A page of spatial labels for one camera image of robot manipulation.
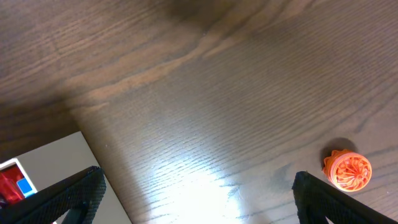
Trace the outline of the red toy fire truck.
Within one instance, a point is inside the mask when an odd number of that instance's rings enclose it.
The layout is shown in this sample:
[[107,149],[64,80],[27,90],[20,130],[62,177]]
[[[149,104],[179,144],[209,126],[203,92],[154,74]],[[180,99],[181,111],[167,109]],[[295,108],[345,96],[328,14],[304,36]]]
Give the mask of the red toy fire truck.
[[1,167],[1,208],[14,205],[37,193],[29,177],[17,163]]

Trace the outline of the orange ridged round toy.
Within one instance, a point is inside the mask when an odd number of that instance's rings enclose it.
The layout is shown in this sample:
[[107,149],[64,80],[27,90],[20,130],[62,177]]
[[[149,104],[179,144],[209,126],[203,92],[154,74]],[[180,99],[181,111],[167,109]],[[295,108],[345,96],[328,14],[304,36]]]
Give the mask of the orange ridged round toy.
[[373,169],[369,160],[348,149],[333,150],[323,159],[323,173],[339,190],[357,192],[371,180]]

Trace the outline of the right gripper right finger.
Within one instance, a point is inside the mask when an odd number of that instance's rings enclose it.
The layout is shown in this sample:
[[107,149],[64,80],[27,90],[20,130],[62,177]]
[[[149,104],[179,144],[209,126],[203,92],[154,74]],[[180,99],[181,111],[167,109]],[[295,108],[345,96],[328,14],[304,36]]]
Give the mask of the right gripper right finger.
[[296,173],[292,190],[301,224],[397,224],[306,171]]

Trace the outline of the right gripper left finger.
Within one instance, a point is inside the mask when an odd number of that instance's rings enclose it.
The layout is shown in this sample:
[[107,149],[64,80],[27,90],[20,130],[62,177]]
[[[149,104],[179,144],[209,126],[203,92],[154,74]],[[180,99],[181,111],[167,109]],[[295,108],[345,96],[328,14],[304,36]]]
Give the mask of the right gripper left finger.
[[91,224],[106,191],[103,169],[88,167],[36,194],[1,209],[2,224]]

